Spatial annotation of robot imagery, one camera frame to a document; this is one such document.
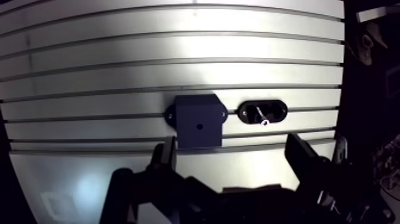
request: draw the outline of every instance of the black oval mount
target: black oval mount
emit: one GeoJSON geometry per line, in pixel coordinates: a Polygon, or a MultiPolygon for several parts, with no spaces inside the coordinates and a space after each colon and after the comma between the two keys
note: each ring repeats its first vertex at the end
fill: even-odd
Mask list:
{"type": "Polygon", "coordinates": [[[267,125],[285,119],[288,107],[278,99],[245,101],[236,110],[236,114],[246,124],[267,125]]]}

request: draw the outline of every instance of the black metal bracket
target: black metal bracket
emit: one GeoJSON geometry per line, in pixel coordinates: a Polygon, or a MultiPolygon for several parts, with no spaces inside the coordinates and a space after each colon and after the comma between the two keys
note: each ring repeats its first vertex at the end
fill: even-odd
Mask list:
{"type": "Polygon", "coordinates": [[[215,94],[176,96],[164,118],[176,130],[179,148],[222,146],[228,111],[215,94]]]}

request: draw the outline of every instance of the slatwall panel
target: slatwall panel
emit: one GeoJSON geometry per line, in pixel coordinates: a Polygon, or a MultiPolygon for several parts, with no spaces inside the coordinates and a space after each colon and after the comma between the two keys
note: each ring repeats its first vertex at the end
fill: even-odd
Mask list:
{"type": "Polygon", "coordinates": [[[154,146],[176,134],[162,113],[177,95],[216,94],[229,111],[222,147],[180,152],[181,175],[218,191],[268,183],[294,189],[283,157],[287,134],[328,157],[335,146],[343,15],[337,0],[0,5],[0,109],[36,220],[97,223],[110,173],[124,164],[142,170],[154,146]],[[257,99],[284,101],[287,118],[267,127],[242,123],[235,109],[257,99]],[[82,170],[97,171],[75,176],[82,170]],[[91,190],[97,201],[79,201],[88,193],[71,186],[85,186],[91,175],[104,182],[91,190]],[[41,197],[48,192],[73,194],[83,212],[74,220],[51,216],[41,197]]]}

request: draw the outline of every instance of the metal slat groove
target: metal slat groove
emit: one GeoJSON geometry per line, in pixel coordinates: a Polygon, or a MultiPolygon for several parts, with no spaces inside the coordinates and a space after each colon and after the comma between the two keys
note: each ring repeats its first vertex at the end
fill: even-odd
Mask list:
{"type": "Polygon", "coordinates": [[[167,37],[178,37],[178,36],[255,36],[255,37],[263,37],[263,38],[282,38],[282,39],[293,39],[293,40],[302,40],[302,41],[313,41],[313,42],[322,42],[322,43],[336,43],[340,44],[341,41],[328,39],[328,38],[318,38],[313,36],[304,36],[304,35],[291,35],[286,33],[269,33],[269,32],[246,32],[246,31],[174,31],[174,32],[153,32],[153,33],[140,33],[140,34],[132,34],[132,35],[121,35],[121,36],[112,36],[105,38],[94,38],[87,39],[82,41],[74,41],[69,43],[61,43],[51,46],[44,46],[39,48],[28,49],[25,51],[15,52],[12,54],[1,55],[0,61],[6,60],[13,57],[18,57],[26,54],[34,54],[38,52],[57,50],[60,48],[68,48],[72,46],[79,46],[84,44],[92,44],[92,43],[101,43],[106,41],[119,41],[119,40],[127,40],[127,39],[141,39],[141,38],[167,38],[167,37]]]}
{"type": "Polygon", "coordinates": [[[134,93],[151,93],[151,92],[176,92],[176,91],[217,91],[217,90],[241,90],[241,89],[340,89],[340,85],[192,85],[192,86],[166,86],[166,87],[148,87],[148,88],[131,88],[131,89],[110,89],[104,91],[86,91],[72,92],[67,94],[49,94],[38,95],[33,97],[8,98],[1,100],[0,103],[34,101],[42,99],[58,99],[70,97],[89,97],[94,95],[115,95],[115,94],[134,94],[134,93]]]}
{"type": "MultiPolygon", "coordinates": [[[[336,125],[337,116],[336,110],[290,112],[282,122],[266,128],[246,125],[236,115],[229,115],[223,125],[223,135],[332,127],[336,125]]],[[[8,123],[5,126],[10,139],[153,138],[175,135],[163,118],[8,123]]]]}
{"type": "MultiPolygon", "coordinates": [[[[248,133],[237,135],[223,135],[224,139],[230,138],[250,138],[250,137],[263,137],[274,135],[287,135],[289,133],[313,133],[334,130],[335,127],[323,127],[303,130],[285,130],[280,132],[266,132],[266,133],[248,133]]],[[[117,139],[10,139],[10,142],[15,143],[119,143],[119,142],[164,142],[166,137],[153,137],[153,138],[117,138],[117,139]]]]}
{"type": "MultiPolygon", "coordinates": [[[[305,112],[305,111],[325,111],[337,110],[339,107],[311,107],[311,108],[289,108],[289,112],[305,112]]],[[[229,115],[235,115],[234,111],[228,111],[229,115]]],[[[4,123],[40,123],[40,122],[74,122],[80,120],[117,120],[117,119],[143,119],[143,118],[160,118],[161,113],[154,114],[115,114],[100,116],[75,116],[75,117],[53,117],[53,118],[37,118],[37,119],[12,119],[4,120],[4,123]]]]}
{"type": "Polygon", "coordinates": [[[13,21],[11,20],[12,16],[14,16],[15,13],[22,12],[27,15],[28,25],[19,24],[18,26],[14,27],[14,28],[8,28],[8,29],[4,28],[3,30],[0,29],[0,33],[1,33],[0,38],[2,38],[4,36],[8,36],[8,35],[13,35],[13,34],[16,34],[19,32],[32,30],[32,29],[36,29],[39,27],[49,26],[52,24],[62,23],[62,22],[66,22],[66,21],[72,21],[72,20],[88,18],[88,17],[93,17],[93,16],[99,16],[99,15],[123,13],[123,12],[127,12],[127,11],[132,11],[132,10],[143,11],[143,10],[159,10],[159,9],[163,10],[163,9],[182,9],[182,8],[225,8],[225,9],[246,9],[246,10],[254,10],[254,11],[257,11],[257,10],[270,11],[270,12],[274,12],[274,13],[302,15],[302,16],[322,18],[322,19],[333,20],[333,21],[340,21],[340,19],[343,17],[343,16],[334,17],[334,16],[330,16],[330,15],[322,15],[322,14],[318,14],[318,13],[311,13],[311,12],[288,9],[288,8],[284,9],[284,8],[279,8],[279,7],[277,7],[277,8],[276,7],[263,7],[261,5],[260,6],[243,5],[243,3],[230,4],[230,2],[224,2],[223,4],[219,4],[218,2],[215,2],[215,3],[214,2],[215,1],[208,2],[208,4],[207,3],[197,3],[197,4],[180,3],[180,4],[170,4],[170,5],[168,3],[163,5],[163,3],[160,2],[160,3],[158,3],[160,5],[147,5],[147,6],[143,5],[143,6],[138,6],[138,7],[131,6],[131,7],[122,7],[122,8],[115,8],[115,9],[104,8],[102,10],[97,9],[92,12],[90,12],[90,10],[87,10],[86,12],[71,13],[70,15],[58,14],[58,15],[54,15],[53,18],[46,18],[45,16],[44,17],[41,16],[42,18],[36,19],[35,17],[37,17],[37,15],[35,15],[35,13],[38,13],[38,12],[49,13],[49,11],[46,11],[48,9],[43,9],[42,6],[44,5],[44,8],[46,8],[51,4],[37,5],[39,7],[33,7],[33,8],[28,7],[23,10],[18,10],[11,14],[1,16],[0,19],[3,19],[5,21],[10,20],[13,23],[13,21]]]}
{"type": "Polygon", "coordinates": [[[65,69],[53,69],[53,70],[37,71],[37,72],[25,72],[25,73],[20,72],[22,74],[16,74],[8,77],[0,77],[0,82],[8,82],[12,80],[26,79],[30,77],[49,76],[54,74],[72,73],[78,71],[90,71],[98,69],[113,69],[113,68],[131,67],[131,66],[160,66],[168,64],[199,64],[199,63],[201,64],[269,63],[269,64],[298,64],[298,65],[311,65],[311,66],[340,67],[339,63],[334,63],[329,61],[313,61],[313,60],[274,59],[274,58],[174,58],[165,60],[125,61],[119,63],[96,64],[91,66],[77,66],[65,69]]]}

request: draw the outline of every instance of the horizontal slat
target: horizontal slat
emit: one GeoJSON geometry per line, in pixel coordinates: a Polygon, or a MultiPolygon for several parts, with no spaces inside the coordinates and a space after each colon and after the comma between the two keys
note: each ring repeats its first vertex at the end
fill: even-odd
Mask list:
{"type": "Polygon", "coordinates": [[[0,61],[0,77],[14,76],[29,72],[28,56],[20,56],[0,61]]]}
{"type": "Polygon", "coordinates": [[[18,33],[16,35],[0,38],[0,56],[28,49],[28,34],[18,33]]]}
{"type": "Polygon", "coordinates": [[[0,33],[29,27],[49,21],[60,20],[63,18],[76,17],[79,15],[100,13],[110,10],[122,10],[137,7],[149,7],[156,5],[179,5],[179,4],[211,4],[211,5],[248,5],[263,8],[280,8],[287,10],[302,11],[327,15],[331,17],[343,18],[343,2],[336,0],[91,0],[90,2],[81,0],[57,0],[44,4],[35,5],[9,15],[0,17],[8,26],[0,26],[0,33]],[[13,20],[15,15],[22,19],[24,23],[13,20]]]}
{"type": "Polygon", "coordinates": [[[342,67],[267,63],[117,67],[0,83],[0,98],[191,85],[340,85],[342,71],[342,67]]]}
{"type": "Polygon", "coordinates": [[[276,58],[343,62],[333,43],[252,36],[178,36],[126,39],[32,54],[33,71],[172,58],[276,58]]]}
{"type": "Polygon", "coordinates": [[[0,34],[20,29],[26,26],[24,10],[14,13],[0,15],[0,34]]]}
{"type": "Polygon", "coordinates": [[[344,39],[344,24],[337,21],[283,13],[217,9],[108,14],[57,23],[30,30],[28,34],[30,47],[38,48],[110,36],[178,31],[271,32],[344,39]]]}
{"type": "MultiPolygon", "coordinates": [[[[289,112],[267,127],[246,125],[236,115],[223,124],[223,134],[255,134],[336,126],[338,111],[289,112]]],[[[9,123],[10,139],[158,138],[175,135],[163,118],[87,120],[75,122],[9,123]]]]}
{"type": "Polygon", "coordinates": [[[0,13],[5,13],[7,11],[32,4],[34,2],[39,2],[42,0],[12,0],[11,2],[7,2],[5,4],[0,5],[0,13]]]}
{"type": "MultiPolygon", "coordinates": [[[[333,130],[320,132],[300,133],[299,136],[306,141],[316,139],[332,139],[335,135],[333,130]]],[[[245,138],[224,138],[223,147],[239,147],[246,145],[264,145],[285,143],[287,135],[270,135],[245,138]]],[[[46,150],[46,151],[143,151],[153,150],[160,142],[12,142],[12,150],[46,150]]]]}
{"type": "Polygon", "coordinates": [[[228,110],[247,100],[280,99],[290,108],[335,107],[340,89],[237,89],[95,95],[14,102],[1,105],[3,118],[35,119],[73,116],[163,113],[176,95],[216,94],[228,110]]]}

